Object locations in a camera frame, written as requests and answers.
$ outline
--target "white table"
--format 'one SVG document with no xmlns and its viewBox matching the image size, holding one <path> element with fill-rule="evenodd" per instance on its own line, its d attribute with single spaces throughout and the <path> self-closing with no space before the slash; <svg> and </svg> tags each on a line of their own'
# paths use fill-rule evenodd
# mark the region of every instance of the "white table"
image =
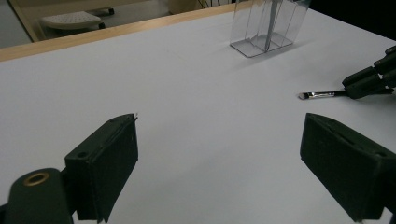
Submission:
<svg viewBox="0 0 396 224">
<path fill-rule="evenodd" d="M 105 121 L 138 113 L 139 161 L 109 223 L 353 223 L 300 160 L 305 113 L 395 151 L 396 96 L 296 94 L 342 89 L 395 42 L 309 10 L 292 47 L 247 59 L 229 47 L 232 19 L 0 63 L 0 203 L 19 176 L 63 169 Z"/>
</svg>

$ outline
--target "plastic container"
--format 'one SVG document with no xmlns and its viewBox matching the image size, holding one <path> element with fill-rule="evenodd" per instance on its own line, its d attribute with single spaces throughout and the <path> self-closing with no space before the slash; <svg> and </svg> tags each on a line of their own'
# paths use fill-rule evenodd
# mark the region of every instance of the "plastic container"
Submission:
<svg viewBox="0 0 396 224">
<path fill-rule="evenodd" d="M 311 0 L 237 0 L 231 46 L 247 57 L 291 45 Z"/>
</svg>

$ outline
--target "screw hole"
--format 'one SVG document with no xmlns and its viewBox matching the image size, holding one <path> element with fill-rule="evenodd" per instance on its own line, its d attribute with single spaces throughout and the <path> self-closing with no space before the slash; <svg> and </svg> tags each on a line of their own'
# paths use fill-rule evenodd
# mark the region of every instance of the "screw hole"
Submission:
<svg viewBox="0 0 396 224">
<path fill-rule="evenodd" d="M 27 177 L 26 179 L 24 179 L 23 184 L 25 186 L 32 187 L 32 186 L 39 185 L 39 184 L 43 183 L 49 177 L 50 177 L 50 175 L 48 173 L 33 174 L 33 175 L 30 175 L 29 177 Z"/>
</svg>

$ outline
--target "table edge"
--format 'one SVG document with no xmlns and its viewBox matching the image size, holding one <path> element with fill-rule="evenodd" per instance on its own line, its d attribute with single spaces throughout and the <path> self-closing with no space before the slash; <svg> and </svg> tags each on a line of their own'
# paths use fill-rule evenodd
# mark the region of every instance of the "table edge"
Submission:
<svg viewBox="0 0 396 224">
<path fill-rule="evenodd" d="M 128 35 L 140 31 L 160 28 L 183 21 L 192 21 L 205 17 L 215 16 L 222 13 L 232 12 L 234 11 L 234 8 L 234 4 L 224 5 L 220 7 L 210 7 L 147 21 L 138 21 L 130 24 L 92 31 L 79 35 L 70 35 L 26 45 L 4 48 L 0 49 L 0 62 L 54 51 L 57 49 L 66 49 L 78 45 L 91 43 L 94 41 L 109 39 L 115 36 Z"/>
</svg>

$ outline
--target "gray floor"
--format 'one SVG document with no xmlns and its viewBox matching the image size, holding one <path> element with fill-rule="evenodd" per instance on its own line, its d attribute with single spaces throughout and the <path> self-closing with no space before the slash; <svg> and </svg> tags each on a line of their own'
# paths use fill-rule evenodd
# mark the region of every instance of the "gray floor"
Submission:
<svg viewBox="0 0 396 224">
<path fill-rule="evenodd" d="M 114 27 L 136 21 L 145 21 L 154 18 L 160 18 L 169 15 L 168 0 L 149 0 L 130 5 L 113 7 L 114 15 L 109 15 L 106 10 L 90 12 L 100 16 L 106 27 Z M 18 18 L 9 7 L 7 0 L 0 0 L 0 48 L 12 47 L 30 43 L 28 35 L 18 21 Z M 50 38 L 58 36 L 74 35 L 91 30 L 90 29 L 75 31 L 56 31 L 45 29 L 45 33 Z"/>
<path fill-rule="evenodd" d="M 113 7 L 113 9 L 115 11 L 114 15 L 109 15 L 108 10 L 106 9 L 89 11 L 89 13 L 100 17 L 105 23 L 106 28 L 170 15 L 167 0 L 149 0 L 130 5 Z M 45 33 L 48 38 L 56 38 L 59 36 L 81 34 L 97 29 L 98 27 L 90 27 L 81 30 L 60 31 L 47 28 L 45 29 Z"/>
</svg>

